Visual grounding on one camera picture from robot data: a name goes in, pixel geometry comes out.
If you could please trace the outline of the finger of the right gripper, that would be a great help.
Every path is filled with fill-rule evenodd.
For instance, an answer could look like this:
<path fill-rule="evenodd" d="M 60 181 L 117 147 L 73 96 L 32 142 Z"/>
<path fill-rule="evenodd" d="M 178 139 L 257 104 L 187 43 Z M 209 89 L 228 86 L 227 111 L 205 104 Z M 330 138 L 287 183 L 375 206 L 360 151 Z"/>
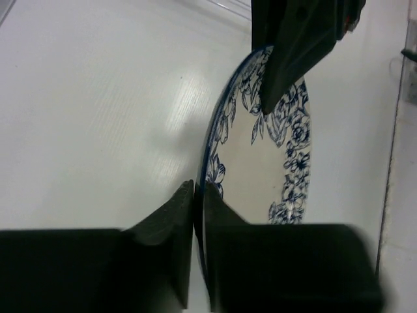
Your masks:
<path fill-rule="evenodd" d="M 288 88 L 354 31 L 363 0 L 251 1 L 252 49 L 272 46 L 261 83 L 261 109 L 270 114 Z"/>

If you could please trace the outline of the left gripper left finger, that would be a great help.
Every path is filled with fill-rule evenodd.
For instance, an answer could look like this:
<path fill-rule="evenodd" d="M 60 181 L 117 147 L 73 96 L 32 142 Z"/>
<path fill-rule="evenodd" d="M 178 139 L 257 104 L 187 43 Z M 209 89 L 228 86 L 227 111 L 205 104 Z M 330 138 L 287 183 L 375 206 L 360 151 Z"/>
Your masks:
<path fill-rule="evenodd" d="M 3 230 L 2 312 L 181 312 L 194 182 L 128 228 Z"/>

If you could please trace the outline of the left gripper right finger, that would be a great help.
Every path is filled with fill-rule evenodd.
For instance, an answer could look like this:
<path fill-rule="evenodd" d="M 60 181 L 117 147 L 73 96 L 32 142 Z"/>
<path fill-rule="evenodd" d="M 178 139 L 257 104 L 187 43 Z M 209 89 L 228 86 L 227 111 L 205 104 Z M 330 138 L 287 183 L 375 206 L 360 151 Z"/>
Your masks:
<path fill-rule="evenodd" d="M 213 312 L 381 312 L 384 292 L 360 234 L 344 224 L 259 225 L 215 186 L 203 194 Z"/>

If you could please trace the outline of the blue floral plate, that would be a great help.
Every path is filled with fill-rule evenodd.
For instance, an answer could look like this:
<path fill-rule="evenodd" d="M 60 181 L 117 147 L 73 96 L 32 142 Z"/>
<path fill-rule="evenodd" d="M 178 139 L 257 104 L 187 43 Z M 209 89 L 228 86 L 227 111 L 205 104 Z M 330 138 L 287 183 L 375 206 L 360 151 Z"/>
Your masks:
<path fill-rule="evenodd" d="M 195 234 L 207 274 L 203 197 L 207 185 L 251 224 L 300 224 L 311 174 L 311 115 L 297 79 L 273 112 L 261 109 L 272 46 L 251 52 L 231 75 L 214 109 L 195 186 Z"/>

